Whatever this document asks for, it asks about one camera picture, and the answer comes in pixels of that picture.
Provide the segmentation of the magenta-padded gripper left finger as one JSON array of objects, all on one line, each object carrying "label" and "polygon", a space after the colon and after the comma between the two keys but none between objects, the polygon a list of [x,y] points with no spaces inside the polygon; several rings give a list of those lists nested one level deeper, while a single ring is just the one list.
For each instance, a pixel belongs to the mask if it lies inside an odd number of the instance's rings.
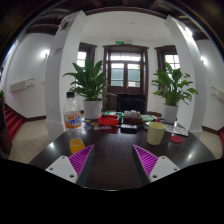
[{"label": "magenta-padded gripper left finger", "polygon": [[69,157],[60,156],[46,168],[46,171],[79,186],[84,186],[94,155],[95,147],[89,145]]}]

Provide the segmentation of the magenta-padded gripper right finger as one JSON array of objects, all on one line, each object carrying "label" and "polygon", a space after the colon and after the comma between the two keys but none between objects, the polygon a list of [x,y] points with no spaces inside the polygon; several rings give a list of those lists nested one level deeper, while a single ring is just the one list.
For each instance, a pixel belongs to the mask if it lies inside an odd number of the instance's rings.
[{"label": "magenta-padded gripper right finger", "polygon": [[132,155],[143,186],[179,171],[168,157],[157,157],[140,146],[133,146]]}]

